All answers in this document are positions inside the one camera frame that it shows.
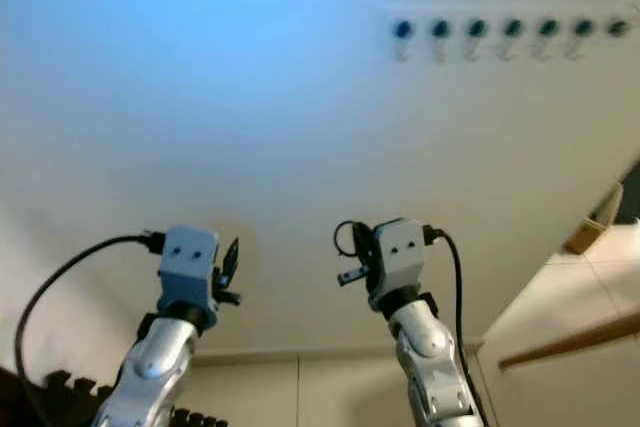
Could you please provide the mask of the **black foam puzzle mat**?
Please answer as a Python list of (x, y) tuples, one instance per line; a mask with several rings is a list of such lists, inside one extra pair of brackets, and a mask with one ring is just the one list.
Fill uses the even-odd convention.
[(35, 383), (1, 371), (0, 427), (230, 427), (227, 419), (180, 408), (180, 376), (147, 376), (128, 360), (119, 385), (64, 369)]

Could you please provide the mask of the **black carpet rug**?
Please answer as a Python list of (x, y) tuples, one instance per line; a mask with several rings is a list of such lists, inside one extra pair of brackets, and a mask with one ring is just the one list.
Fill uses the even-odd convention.
[(631, 170), (623, 176), (620, 185), (623, 190), (620, 208), (614, 216), (613, 223), (627, 225), (627, 223), (640, 222), (640, 159), (637, 159)]

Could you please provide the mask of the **black knob wall hook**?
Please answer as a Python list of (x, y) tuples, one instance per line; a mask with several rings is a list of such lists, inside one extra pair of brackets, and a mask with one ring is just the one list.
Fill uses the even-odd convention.
[(534, 47), (532, 47), (532, 57), (536, 58), (536, 60), (549, 60), (548, 49), (550, 43), (556, 39), (559, 30), (561, 30), (561, 23), (557, 19), (544, 17), (539, 24), (538, 38), (536, 38)]
[(518, 39), (524, 34), (524, 20), (508, 19), (503, 26), (502, 39), (500, 39), (499, 46), (497, 47), (497, 55), (499, 60), (511, 61), (513, 58), (512, 52), (515, 48), (515, 44)]
[(431, 57), (438, 63), (447, 60), (449, 39), (451, 39), (451, 23), (443, 17), (435, 17), (430, 21)]
[(575, 25), (573, 25), (573, 34), (566, 47), (564, 47), (564, 56), (568, 60), (579, 60), (581, 57), (582, 44), (590, 38), (590, 35), (594, 33), (595, 23), (589, 17), (581, 17), (577, 19)]
[(626, 38), (631, 31), (631, 21), (622, 19), (622, 17), (612, 17), (605, 24), (604, 33), (611, 40), (620, 40)]
[(393, 55), (394, 60), (404, 62), (410, 57), (410, 46), (413, 35), (415, 35), (415, 26), (411, 20), (397, 19), (393, 23), (392, 35), (394, 39)]
[(477, 60), (477, 52), (488, 34), (488, 21), (484, 19), (471, 19), (466, 29), (465, 43), (463, 43), (462, 57), (468, 62)]

